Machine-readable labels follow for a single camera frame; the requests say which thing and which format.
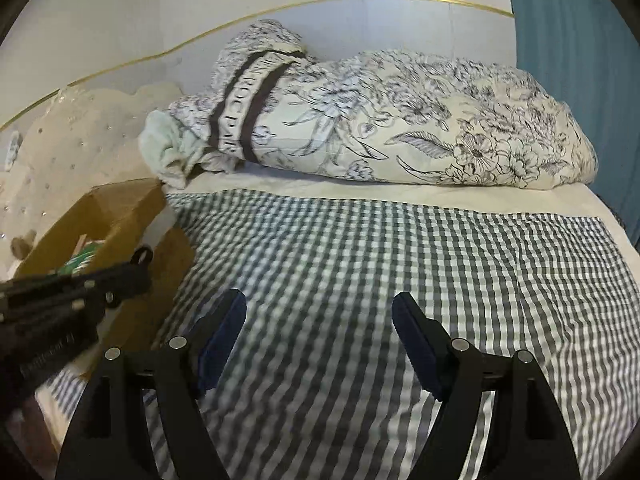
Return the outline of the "green 666 box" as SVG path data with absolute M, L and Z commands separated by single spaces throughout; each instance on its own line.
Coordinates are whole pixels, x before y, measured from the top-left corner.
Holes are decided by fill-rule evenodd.
M 104 245 L 104 240 L 88 240 L 57 271 L 60 275 L 75 275 L 86 270 L 96 252 Z

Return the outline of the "cardboard box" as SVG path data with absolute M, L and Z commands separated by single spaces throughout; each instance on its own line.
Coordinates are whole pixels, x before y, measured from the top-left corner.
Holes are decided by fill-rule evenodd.
M 107 312 L 98 325 L 98 342 L 70 362 L 68 368 L 74 375 L 87 378 L 101 350 L 151 348 L 194 260 L 194 249 L 178 226 L 159 180 L 116 182 L 97 186 L 81 196 L 40 238 L 14 275 L 26 278 L 60 270 L 72 258 L 81 237 L 101 243 L 88 263 L 88 271 L 128 261 L 141 246 L 153 251 L 151 290 Z

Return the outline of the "cream tufted headboard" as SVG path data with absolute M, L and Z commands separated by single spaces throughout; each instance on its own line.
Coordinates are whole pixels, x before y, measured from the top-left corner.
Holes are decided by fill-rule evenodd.
M 14 269 L 11 242 L 41 236 L 95 186 L 152 177 L 138 135 L 152 110 L 182 92 L 172 82 L 133 94 L 66 90 L 27 130 L 12 169 L 1 175 L 1 277 Z

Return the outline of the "white power strip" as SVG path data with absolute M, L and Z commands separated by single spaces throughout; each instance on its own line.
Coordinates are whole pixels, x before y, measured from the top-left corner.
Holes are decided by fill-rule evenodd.
M 4 159 L 4 171 L 9 172 L 17 159 L 18 151 L 22 145 L 23 138 L 19 131 L 14 130 L 9 138 L 9 144 L 6 148 L 6 158 Z

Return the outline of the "checkered bed sheet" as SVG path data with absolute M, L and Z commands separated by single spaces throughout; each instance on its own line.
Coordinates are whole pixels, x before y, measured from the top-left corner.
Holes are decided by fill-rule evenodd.
M 61 479 L 604 479 L 639 444 L 639 287 L 605 224 L 250 190 L 157 348 L 75 396 Z

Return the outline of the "mint green towel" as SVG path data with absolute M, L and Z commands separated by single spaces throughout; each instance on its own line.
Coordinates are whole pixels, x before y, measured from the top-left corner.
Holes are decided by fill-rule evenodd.
M 138 136 L 144 162 L 161 181 L 183 190 L 196 165 L 207 157 L 206 144 L 169 114 L 152 110 Z

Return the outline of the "floral duvet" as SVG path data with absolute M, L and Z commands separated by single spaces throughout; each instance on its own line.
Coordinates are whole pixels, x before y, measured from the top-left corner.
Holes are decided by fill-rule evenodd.
M 232 160 L 342 180 L 550 190 L 598 172 L 570 108 L 529 73 L 403 50 L 319 61 L 270 20 L 168 112 Z

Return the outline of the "teal curtain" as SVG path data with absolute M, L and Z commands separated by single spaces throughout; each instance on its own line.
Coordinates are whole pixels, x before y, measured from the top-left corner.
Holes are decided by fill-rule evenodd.
M 639 44 L 611 0 L 511 0 L 516 62 L 596 149 L 591 188 L 639 241 Z

